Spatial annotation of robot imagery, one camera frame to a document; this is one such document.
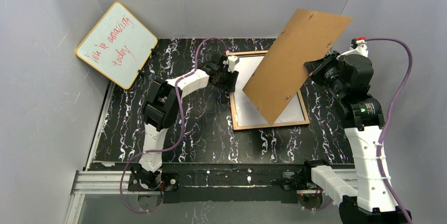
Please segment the brown backing board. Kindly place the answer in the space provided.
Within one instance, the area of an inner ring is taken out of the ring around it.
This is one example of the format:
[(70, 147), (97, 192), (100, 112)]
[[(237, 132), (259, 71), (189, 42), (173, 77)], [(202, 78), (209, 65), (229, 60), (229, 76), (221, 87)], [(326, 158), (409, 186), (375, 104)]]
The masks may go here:
[(272, 125), (308, 78), (304, 63), (322, 59), (352, 17), (298, 8), (243, 87)]

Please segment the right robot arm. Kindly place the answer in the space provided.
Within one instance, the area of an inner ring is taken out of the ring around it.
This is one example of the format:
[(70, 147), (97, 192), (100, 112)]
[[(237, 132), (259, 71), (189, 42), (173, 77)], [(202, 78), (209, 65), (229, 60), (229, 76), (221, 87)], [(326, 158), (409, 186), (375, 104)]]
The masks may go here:
[(368, 92), (374, 74), (371, 60), (360, 54), (333, 53), (304, 66), (313, 82), (335, 96), (353, 154), (357, 186), (350, 186), (325, 161), (305, 163), (307, 180), (337, 205), (342, 223), (410, 223), (410, 212), (399, 205), (391, 187), (380, 137), (385, 126), (382, 107)]

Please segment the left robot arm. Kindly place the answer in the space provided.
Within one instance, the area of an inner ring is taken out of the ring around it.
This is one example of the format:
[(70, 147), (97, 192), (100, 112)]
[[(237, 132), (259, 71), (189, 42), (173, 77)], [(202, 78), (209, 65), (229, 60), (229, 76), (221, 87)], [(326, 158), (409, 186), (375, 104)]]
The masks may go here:
[(210, 61), (197, 69), (168, 80), (155, 80), (149, 88), (143, 105), (144, 145), (139, 165), (155, 173), (162, 166), (162, 152), (168, 129), (174, 125), (182, 111), (182, 99), (209, 85), (226, 92), (235, 90), (239, 72), (239, 58), (215, 53)]

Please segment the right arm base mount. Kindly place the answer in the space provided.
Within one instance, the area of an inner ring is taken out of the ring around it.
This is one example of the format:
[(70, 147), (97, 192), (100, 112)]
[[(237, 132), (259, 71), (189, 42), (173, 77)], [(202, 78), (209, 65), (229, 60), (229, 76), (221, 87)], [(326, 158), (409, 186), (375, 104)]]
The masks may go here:
[(310, 190), (313, 193), (322, 193), (324, 190), (316, 183), (312, 182), (310, 173), (286, 171), (283, 172), (280, 178), (271, 180), (270, 186), (279, 186), (285, 191)]

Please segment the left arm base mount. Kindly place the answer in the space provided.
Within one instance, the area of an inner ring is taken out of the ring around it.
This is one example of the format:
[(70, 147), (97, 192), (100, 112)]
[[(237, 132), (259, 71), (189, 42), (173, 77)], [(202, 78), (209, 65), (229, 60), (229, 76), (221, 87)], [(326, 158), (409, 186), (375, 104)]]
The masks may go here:
[(130, 174), (127, 179), (127, 190), (131, 192), (149, 191), (177, 191), (179, 190), (179, 175), (177, 173), (158, 172), (151, 175), (149, 179), (140, 178), (138, 175)]

